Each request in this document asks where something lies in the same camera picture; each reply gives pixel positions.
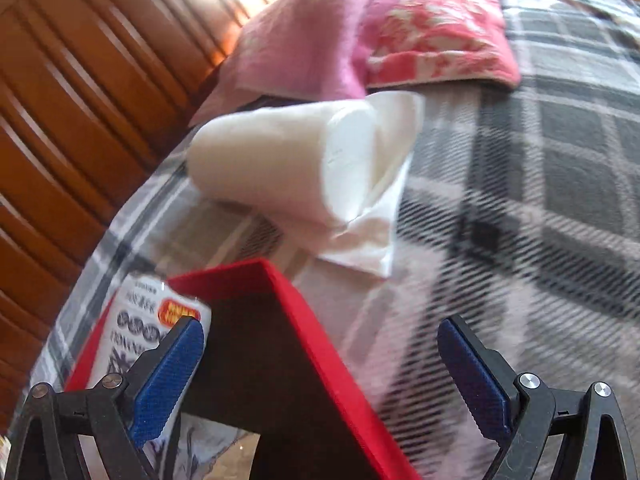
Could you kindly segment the wooden headboard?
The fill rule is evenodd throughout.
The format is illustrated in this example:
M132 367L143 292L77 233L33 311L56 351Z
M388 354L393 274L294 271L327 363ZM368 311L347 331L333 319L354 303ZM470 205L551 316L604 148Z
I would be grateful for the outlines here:
M272 0L1 0L1 421L93 249Z

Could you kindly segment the white tissue roll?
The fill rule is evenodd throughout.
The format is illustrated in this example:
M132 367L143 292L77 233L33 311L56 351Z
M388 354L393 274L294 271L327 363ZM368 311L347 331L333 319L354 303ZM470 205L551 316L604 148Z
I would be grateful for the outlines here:
M203 195L256 209L311 255L388 278L424 116L411 91L233 113L198 129L186 166Z

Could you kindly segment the white patterned tube package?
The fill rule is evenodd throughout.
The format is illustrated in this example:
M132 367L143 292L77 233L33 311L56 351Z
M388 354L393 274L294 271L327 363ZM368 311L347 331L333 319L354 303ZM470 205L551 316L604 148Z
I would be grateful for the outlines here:
M74 371L84 388L97 386L106 375L125 375L140 356L161 346L184 316L196 318L198 327L171 353L162 380L144 390L134 409L134 444L157 474L164 468L180 404L206 347L209 307L178 294L154 274L131 273L114 293Z

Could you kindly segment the red storage box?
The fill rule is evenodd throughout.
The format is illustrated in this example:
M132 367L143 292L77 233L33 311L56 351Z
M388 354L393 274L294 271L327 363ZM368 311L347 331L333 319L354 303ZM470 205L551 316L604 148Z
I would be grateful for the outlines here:
M253 479L415 479L303 296L255 259L170 278L212 325L179 420L258 434Z

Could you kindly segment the grey plaid bed blanket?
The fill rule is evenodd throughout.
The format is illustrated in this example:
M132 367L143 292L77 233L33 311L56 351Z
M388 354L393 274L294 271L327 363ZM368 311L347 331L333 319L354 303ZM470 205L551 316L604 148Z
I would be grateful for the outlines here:
M116 214L28 381L64 384L128 272L266 257L425 479L478 479L496 452L439 359L450 314L551 387L607 382L637 439L639 5L501 5L521 83L422 88L389 278L308 258L259 214L206 200L178 146Z

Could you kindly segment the pink floral pillow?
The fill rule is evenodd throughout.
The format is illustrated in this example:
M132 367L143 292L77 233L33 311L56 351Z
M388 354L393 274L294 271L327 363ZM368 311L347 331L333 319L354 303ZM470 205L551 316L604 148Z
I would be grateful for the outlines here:
M244 25L191 122L261 96L362 99L456 80L520 84L499 0L274 0Z

